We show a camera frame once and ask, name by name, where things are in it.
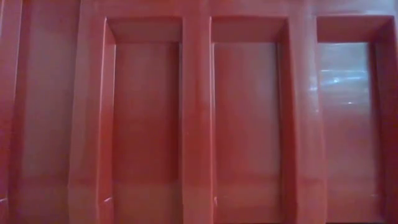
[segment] red plastic surface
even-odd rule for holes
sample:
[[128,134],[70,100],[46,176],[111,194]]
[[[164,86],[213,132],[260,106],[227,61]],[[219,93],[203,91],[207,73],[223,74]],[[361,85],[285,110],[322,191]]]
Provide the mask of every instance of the red plastic surface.
[[0,223],[398,223],[394,0],[0,6]]

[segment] recessed panel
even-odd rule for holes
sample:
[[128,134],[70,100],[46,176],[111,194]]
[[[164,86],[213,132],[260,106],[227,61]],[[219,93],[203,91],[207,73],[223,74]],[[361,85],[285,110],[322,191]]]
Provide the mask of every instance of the recessed panel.
[[366,43],[319,44],[328,221],[382,221],[375,61]]
[[181,223],[178,44],[116,47],[115,223]]
[[274,44],[215,44],[217,223],[280,222]]

